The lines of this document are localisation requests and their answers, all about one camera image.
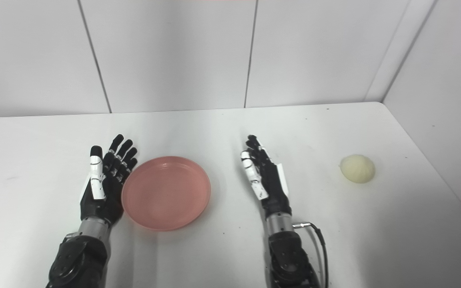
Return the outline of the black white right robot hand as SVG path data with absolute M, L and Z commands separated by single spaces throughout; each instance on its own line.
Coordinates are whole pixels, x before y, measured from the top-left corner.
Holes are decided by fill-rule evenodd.
M 240 155 L 241 163 L 254 195 L 261 203 L 264 217 L 278 213 L 291 216 L 292 208 L 281 181 L 279 165 L 271 160 L 255 135 L 249 135 L 245 145 L 247 148 Z

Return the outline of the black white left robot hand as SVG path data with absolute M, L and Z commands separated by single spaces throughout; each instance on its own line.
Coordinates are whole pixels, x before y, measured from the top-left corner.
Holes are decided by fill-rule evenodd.
M 123 215 L 122 190 L 137 164 L 137 149 L 131 139 L 118 134 L 108 151 L 92 146 L 88 181 L 80 200 L 80 219 L 97 218 L 109 227 Z

